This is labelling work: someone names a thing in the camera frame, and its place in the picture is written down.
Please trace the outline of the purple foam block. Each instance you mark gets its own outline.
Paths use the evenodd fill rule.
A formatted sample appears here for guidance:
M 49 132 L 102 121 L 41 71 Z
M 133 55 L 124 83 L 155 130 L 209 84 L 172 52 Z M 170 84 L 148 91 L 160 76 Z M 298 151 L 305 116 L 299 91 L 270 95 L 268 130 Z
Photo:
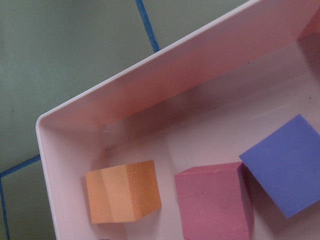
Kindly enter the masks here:
M 239 157 L 286 218 L 320 200 L 320 135 L 302 115 Z

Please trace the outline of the red foam block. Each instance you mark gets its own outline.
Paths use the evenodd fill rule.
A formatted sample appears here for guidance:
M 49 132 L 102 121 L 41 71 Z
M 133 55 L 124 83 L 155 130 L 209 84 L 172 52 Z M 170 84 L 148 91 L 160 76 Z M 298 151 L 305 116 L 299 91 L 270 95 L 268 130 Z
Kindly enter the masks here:
M 249 240 L 254 214 L 246 167 L 231 162 L 174 176 L 185 240 Z

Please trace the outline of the pink plastic bin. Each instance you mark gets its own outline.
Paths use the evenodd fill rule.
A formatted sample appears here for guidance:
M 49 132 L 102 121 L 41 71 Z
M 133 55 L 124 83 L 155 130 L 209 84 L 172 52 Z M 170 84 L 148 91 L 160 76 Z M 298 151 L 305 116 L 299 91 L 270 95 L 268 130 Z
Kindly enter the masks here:
M 174 176 L 239 156 L 296 115 L 320 128 L 320 3 L 250 0 L 41 115 L 58 240 L 181 240 Z M 93 224 L 88 171 L 155 164 L 161 209 Z

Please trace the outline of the orange foam block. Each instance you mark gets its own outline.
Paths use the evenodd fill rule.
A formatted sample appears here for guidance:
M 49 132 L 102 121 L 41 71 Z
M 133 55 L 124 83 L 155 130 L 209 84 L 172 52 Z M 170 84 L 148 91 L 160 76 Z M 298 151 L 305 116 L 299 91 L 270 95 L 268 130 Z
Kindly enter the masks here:
M 135 222 L 161 208 L 153 160 L 85 174 L 93 224 Z

